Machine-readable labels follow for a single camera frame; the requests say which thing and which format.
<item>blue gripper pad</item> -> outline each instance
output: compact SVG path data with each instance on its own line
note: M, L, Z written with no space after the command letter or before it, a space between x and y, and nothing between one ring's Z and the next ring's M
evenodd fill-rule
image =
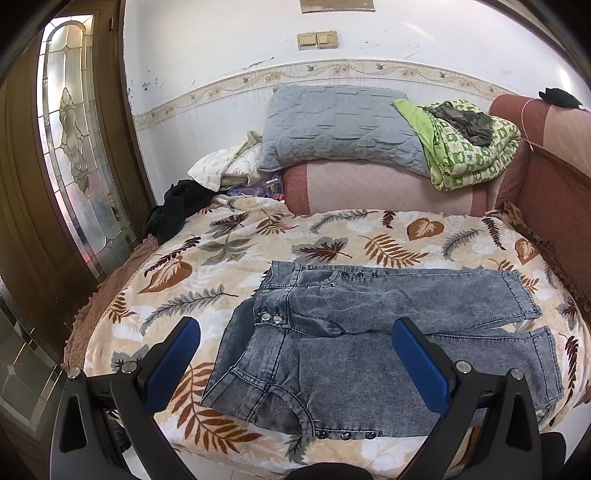
M191 319L145 383L144 408L150 415L166 409L200 342L199 322Z
M392 325L392 348L427 408L443 417L449 406L447 380L402 320L396 320Z

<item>pillow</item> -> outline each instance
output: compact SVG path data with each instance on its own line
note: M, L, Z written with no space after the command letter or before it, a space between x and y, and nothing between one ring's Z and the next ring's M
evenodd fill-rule
M368 160L429 176L423 146L391 105L405 93L352 85L278 85L269 106L258 168L307 160Z
M285 204L296 215L379 209L483 216L484 184L441 192L431 180L399 167L319 160L285 169Z

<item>gray quilted pillow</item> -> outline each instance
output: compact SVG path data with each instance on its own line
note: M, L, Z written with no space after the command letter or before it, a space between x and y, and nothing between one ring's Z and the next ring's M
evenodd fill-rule
M368 160L428 177L423 146L392 106L406 94L352 85L278 85L265 125L259 170L308 160Z

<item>bedspread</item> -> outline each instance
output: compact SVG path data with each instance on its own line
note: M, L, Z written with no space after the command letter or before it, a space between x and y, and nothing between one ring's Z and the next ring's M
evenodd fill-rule
M590 336L575 302L535 246L501 220L388 210L295 216L271 199L226 196L190 217L117 295L90 340L85 372L107 374L141 358L184 315L193 316L201 325L201 345L170 405L155 415L176 449L266 478L325 461L360 466L375 478L396 477L424 437L308 439L263 430L200 404L232 312L260 285L272 260L518 271L543 314L504 328L550 327L565 392L553 408L537 412L540 429L555 426L589 383ZM475 437L466 435L455 464Z

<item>headboard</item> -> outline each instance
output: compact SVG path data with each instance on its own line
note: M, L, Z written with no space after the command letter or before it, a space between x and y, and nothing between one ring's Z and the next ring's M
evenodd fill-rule
M577 303L591 325L591 113L501 95L491 114L517 124L531 143L516 205L580 290Z

